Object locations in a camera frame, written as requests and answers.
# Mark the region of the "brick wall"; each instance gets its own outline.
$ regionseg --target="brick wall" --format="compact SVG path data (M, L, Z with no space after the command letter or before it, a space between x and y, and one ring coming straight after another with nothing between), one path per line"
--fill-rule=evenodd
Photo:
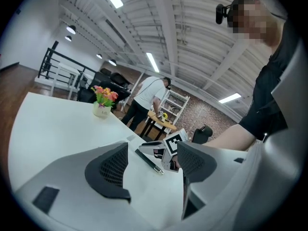
M118 72L122 74L131 83L135 83L141 74L139 71L120 65L112 66L108 62L103 63L102 67L107 68L111 72ZM148 75L143 75L141 81L143 81L147 77ZM136 87L133 94L131 95L131 98L128 101L129 105L131 104L133 96L137 94L138 90L139 88ZM206 124L213 130L213 135L209 139L212 140L214 138L217 138L227 128L236 124L236 122L234 122L231 118L229 118L213 106L209 105L208 103L202 101L201 99L192 96L191 94L174 86L172 87L172 90L182 96L190 96L190 100L187 103L185 110L175 124L178 128L185 128L185 131L187 132L189 137L192 138L194 131L197 128L201 128L204 124Z

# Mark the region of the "black pen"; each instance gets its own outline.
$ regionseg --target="black pen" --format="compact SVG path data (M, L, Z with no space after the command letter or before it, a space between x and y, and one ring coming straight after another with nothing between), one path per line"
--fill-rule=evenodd
M164 174L164 171L159 166L157 166L155 163L153 163L149 158L147 158L141 151L139 151L139 149L135 150L135 153L137 153L137 155L141 157L144 160L144 162L146 162L156 172L162 175Z

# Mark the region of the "white t-shirt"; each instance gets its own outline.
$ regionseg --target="white t-shirt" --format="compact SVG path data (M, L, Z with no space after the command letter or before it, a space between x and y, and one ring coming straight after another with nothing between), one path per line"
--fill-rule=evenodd
M151 76L142 82L142 87L134 100L143 108L150 110L151 105L153 104L153 98L157 97L162 100L165 91L166 88L163 80L158 77Z

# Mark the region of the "wooden floor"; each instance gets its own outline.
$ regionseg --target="wooden floor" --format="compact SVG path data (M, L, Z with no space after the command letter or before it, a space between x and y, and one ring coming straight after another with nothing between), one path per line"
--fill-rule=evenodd
M8 148L11 130L14 124L18 109L28 92L34 92L42 95L50 96L50 87L34 82L34 78L38 75L38 71L17 65L4 70L0 73L0 163L4 179L8 181ZM54 97L67 99L68 91L55 88ZM73 93L72 99L76 100L76 94ZM125 115L120 111L114 114L120 119ZM140 134L145 126L141 122L136 133ZM152 129L149 137L154 139L158 134L158 130Z

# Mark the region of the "metal railing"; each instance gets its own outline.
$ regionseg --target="metal railing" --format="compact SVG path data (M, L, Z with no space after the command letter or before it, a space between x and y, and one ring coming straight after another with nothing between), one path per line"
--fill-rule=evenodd
M87 67L87 66L85 66L85 65L83 65L83 64L81 64L81 63L79 63L79 62L77 62L77 61L75 61L74 59L69 58L69 57L67 57L67 56L65 56L65 55L63 55L63 54L61 54L61 53L59 53L59 52L56 52L55 50L53 50L53 49L51 49L51 48L47 48L47 51L46 51L46 53L45 53L45 55L44 55L42 64L41 64L40 69L39 69L39 72L38 72L38 78L39 78L40 76L42 76L42 77L45 77L46 79L54 79L54 78L52 78L52 77L49 76L49 73L55 74L56 72L51 71L51 67L54 67L54 68L58 68L58 67L55 66L55 65L53 65L53 64L51 63L51 60L56 61L56 62L58 62L58 63L60 62L60 61L58 61L58 60L52 58L52 56L53 56L54 54L55 54L55 55L58 55L58 56L60 56L60 57L62 57L62 58L64 58L64 59L67 59L67 60L71 61L71 62L74 63L74 64L77 64L77 65L83 67L83 70L78 70L78 69L77 69L80 73L84 73L86 69L88 69L88 70L91 71L91 72L96 73L95 70L93 70L93 69L91 69L91 68L89 68L89 67ZM72 79L72 76L71 76L71 77L68 77L68 76L64 76L64 75L60 75L60 74L59 74L59 76L68 79L67 82L66 82L66 81L63 81L63 80L59 80L59 79L57 80L57 81L60 81L60 82L66 83L66 84L69 84L69 81ZM81 76L81 75L79 75L78 80L76 81L76 86L77 86L77 84L78 84L78 82L79 82L80 76Z

